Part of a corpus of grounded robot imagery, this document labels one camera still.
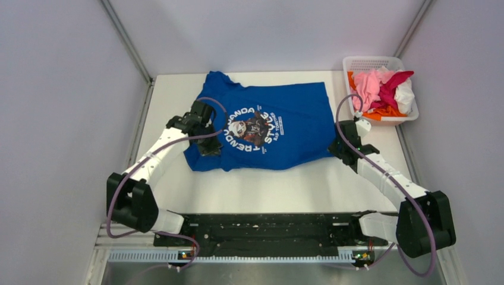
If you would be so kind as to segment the blue printed t-shirt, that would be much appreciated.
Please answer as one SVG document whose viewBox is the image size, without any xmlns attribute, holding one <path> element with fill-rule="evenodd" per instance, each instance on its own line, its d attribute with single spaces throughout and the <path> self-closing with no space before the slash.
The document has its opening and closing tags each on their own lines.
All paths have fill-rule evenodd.
<svg viewBox="0 0 504 285">
<path fill-rule="evenodd" d="M 217 111 L 220 155 L 204 156 L 195 145 L 184 151 L 190 169 L 285 170 L 329 157 L 337 137 L 323 82 L 248 86 L 210 71 L 199 97 Z"/>
</svg>

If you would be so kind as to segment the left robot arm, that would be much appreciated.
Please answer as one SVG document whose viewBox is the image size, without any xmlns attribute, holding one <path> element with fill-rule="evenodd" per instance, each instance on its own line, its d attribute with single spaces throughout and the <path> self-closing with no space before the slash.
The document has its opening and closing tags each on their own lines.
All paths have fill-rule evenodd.
<svg viewBox="0 0 504 285">
<path fill-rule="evenodd" d="M 191 105 L 183 116 L 174 116 L 156 142 L 132 166 L 121 173 L 112 173 L 106 182 L 106 230 L 110 237 L 111 224 L 119 223 L 132 233 L 154 232 L 168 235 L 176 245 L 190 240 L 191 230 L 183 225 L 184 217 L 171 210 L 160 208 L 153 193 L 174 160 L 186 149 L 194 146 L 201 156 L 219 156 L 222 144 L 218 140 L 221 130 L 213 122 L 219 106 L 215 99 L 202 97 Z"/>
</svg>

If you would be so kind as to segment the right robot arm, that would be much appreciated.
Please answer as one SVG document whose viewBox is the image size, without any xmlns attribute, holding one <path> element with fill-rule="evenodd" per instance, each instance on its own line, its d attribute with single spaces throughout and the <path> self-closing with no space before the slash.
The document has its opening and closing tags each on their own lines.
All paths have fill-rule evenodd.
<svg viewBox="0 0 504 285">
<path fill-rule="evenodd" d="M 451 204 L 442 191 L 428 191 L 394 169 L 371 144 L 362 144 L 361 136 L 371 125 L 364 119 L 337 122 L 336 138 L 329 152 L 370 182 L 397 212 L 382 214 L 361 211 L 351 217 L 348 236 L 363 245 L 379 238 L 399 245 L 403 253 L 417 258 L 456 243 Z"/>
</svg>

